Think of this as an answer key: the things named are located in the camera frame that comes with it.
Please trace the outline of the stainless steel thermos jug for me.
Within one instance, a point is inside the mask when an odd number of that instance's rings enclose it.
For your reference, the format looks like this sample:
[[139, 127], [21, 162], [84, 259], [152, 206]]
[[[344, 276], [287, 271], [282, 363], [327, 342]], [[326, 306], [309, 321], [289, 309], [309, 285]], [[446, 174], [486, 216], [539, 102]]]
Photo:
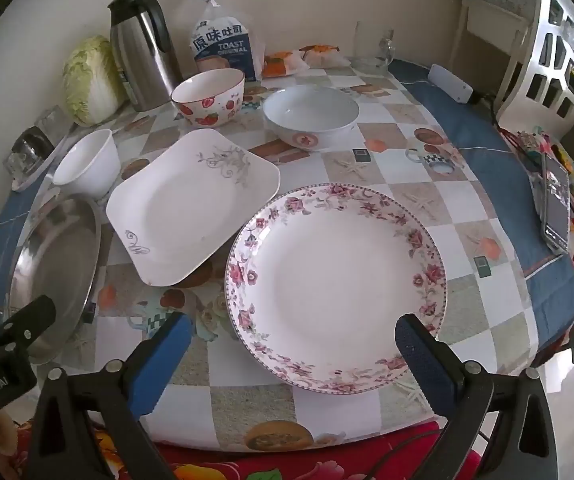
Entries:
[[183, 81], [158, 0], [113, 0], [110, 44], [123, 87], [135, 110], [157, 108]]

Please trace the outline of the white square plate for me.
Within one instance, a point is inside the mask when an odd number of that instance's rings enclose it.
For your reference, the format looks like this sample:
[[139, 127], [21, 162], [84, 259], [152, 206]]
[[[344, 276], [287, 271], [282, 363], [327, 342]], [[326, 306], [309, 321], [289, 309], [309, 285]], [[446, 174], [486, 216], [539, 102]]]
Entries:
[[209, 259], [279, 188], [272, 162], [214, 129], [198, 129], [119, 184], [106, 214], [140, 279], [170, 286]]

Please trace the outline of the smartphone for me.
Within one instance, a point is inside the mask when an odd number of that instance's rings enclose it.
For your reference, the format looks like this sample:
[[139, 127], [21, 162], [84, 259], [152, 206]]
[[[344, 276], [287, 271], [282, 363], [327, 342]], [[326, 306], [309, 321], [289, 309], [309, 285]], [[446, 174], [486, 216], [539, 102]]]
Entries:
[[556, 254], [569, 251], [570, 185], [569, 174], [555, 157], [542, 155], [541, 162], [542, 234]]

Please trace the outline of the small white bowl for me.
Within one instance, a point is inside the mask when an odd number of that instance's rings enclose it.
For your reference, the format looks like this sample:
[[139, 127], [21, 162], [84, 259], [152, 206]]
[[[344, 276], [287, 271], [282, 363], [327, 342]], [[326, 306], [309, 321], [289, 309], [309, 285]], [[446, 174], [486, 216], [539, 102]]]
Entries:
[[70, 194], [103, 198], [119, 177], [121, 163], [110, 129], [100, 129], [79, 140], [57, 167], [52, 183]]

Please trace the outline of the clear glass pitcher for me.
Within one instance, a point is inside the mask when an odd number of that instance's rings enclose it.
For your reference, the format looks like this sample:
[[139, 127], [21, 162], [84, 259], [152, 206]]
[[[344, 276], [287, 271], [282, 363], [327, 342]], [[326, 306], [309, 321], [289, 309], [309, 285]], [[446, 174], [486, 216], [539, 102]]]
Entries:
[[394, 60], [394, 29], [371, 21], [358, 21], [354, 28], [354, 70], [365, 74], [386, 74]]

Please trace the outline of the large white bowl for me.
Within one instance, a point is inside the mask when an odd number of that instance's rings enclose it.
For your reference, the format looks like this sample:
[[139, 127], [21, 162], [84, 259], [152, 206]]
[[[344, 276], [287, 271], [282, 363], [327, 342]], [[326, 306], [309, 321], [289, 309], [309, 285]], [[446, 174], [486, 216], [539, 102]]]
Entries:
[[266, 129], [279, 140], [311, 152], [343, 141], [356, 126], [360, 107], [338, 89], [298, 84], [266, 98], [262, 113]]

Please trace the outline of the napa cabbage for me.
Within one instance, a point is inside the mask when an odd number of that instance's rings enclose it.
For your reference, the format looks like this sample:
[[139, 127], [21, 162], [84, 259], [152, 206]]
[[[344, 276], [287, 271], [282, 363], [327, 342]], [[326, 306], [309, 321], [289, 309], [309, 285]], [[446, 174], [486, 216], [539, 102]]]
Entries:
[[80, 126], [101, 124], [124, 104], [127, 95], [107, 38], [89, 37], [71, 52], [62, 88], [66, 111]]

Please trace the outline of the white lattice chair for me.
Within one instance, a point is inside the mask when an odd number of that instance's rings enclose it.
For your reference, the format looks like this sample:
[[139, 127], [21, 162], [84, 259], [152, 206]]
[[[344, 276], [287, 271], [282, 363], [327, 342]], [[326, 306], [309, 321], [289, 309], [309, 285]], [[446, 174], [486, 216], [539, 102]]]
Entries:
[[574, 126], [574, 3], [536, 0], [517, 82], [497, 112], [511, 132], [562, 139]]

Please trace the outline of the strawberry pattern bowl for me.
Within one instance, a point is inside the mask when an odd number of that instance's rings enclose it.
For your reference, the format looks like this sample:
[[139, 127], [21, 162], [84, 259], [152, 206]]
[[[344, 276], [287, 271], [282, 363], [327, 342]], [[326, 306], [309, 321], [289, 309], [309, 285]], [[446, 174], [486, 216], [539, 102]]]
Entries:
[[241, 110], [244, 73], [236, 68], [217, 68], [192, 76], [179, 84], [171, 102], [191, 127], [217, 128]]

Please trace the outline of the floral round plate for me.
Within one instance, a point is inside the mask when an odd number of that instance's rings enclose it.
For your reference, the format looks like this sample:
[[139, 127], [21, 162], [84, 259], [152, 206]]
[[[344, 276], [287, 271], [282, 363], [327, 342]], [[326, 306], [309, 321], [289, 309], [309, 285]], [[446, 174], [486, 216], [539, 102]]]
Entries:
[[396, 322], [413, 313], [435, 335], [447, 305], [428, 230], [393, 198], [343, 183], [263, 206], [230, 248], [224, 287], [232, 327], [262, 367], [339, 396], [399, 378]]

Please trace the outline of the toast bread bag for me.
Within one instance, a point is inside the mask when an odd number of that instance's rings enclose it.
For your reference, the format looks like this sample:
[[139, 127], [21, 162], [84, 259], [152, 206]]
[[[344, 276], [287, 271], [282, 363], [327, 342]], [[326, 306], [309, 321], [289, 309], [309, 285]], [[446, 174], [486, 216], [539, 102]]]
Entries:
[[189, 39], [198, 70], [236, 68], [247, 82], [260, 82], [265, 41], [252, 18], [221, 6], [217, 0], [202, 1], [206, 8]]

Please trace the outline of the checkered tablecloth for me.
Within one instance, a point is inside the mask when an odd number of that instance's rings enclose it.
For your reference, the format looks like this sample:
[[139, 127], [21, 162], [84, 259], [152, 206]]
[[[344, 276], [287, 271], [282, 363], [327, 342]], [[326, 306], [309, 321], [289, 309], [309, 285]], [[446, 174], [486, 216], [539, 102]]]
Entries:
[[[307, 153], [263, 124], [273, 90], [323, 84], [360, 104], [357, 126], [338, 146]], [[339, 181], [394, 197], [424, 222], [443, 257], [447, 310], [439, 337], [462, 359], [513, 373], [560, 337], [574, 319], [574, 265], [552, 254], [540, 234], [526, 170], [484, 110], [458, 104], [430, 84], [419, 65], [395, 61], [386, 76], [349, 68], [308, 70], [266, 81], [221, 133], [267, 158], [284, 190]], [[124, 358], [145, 336], [147, 312], [165, 300], [198, 309], [198, 333], [161, 401], [146, 419], [159, 441], [240, 451], [268, 438], [276, 422], [306, 429], [317, 446], [386, 434], [426, 420], [427, 402], [409, 375], [357, 396], [328, 396], [281, 382], [250, 356], [225, 316], [220, 249], [186, 281], [146, 286], [112, 229], [101, 230], [93, 322], [56, 362], [92, 372]]]

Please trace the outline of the stainless steel round tray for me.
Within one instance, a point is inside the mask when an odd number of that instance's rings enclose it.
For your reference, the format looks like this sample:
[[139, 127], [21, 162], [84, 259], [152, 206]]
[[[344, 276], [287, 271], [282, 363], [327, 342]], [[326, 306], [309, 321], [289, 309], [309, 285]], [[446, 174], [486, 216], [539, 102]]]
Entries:
[[11, 266], [4, 315], [10, 316], [39, 296], [55, 304], [55, 323], [29, 346], [34, 364], [58, 356], [85, 318], [97, 270], [100, 213], [83, 195], [58, 198], [41, 212]]

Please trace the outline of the orange snack packet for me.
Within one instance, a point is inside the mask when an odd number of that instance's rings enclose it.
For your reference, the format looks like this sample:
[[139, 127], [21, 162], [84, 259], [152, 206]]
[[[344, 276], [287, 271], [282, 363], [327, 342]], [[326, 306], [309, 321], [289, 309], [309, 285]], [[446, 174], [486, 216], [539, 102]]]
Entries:
[[262, 77], [278, 78], [295, 75], [308, 70], [310, 66], [303, 59], [299, 50], [280, 51], [266, 55], [262, 70]]
[[311, 68], [349, 67], [351, 62], [340, 52], [340, 49], [329, 44], [312, 44], [300, 49], [303, 61]]

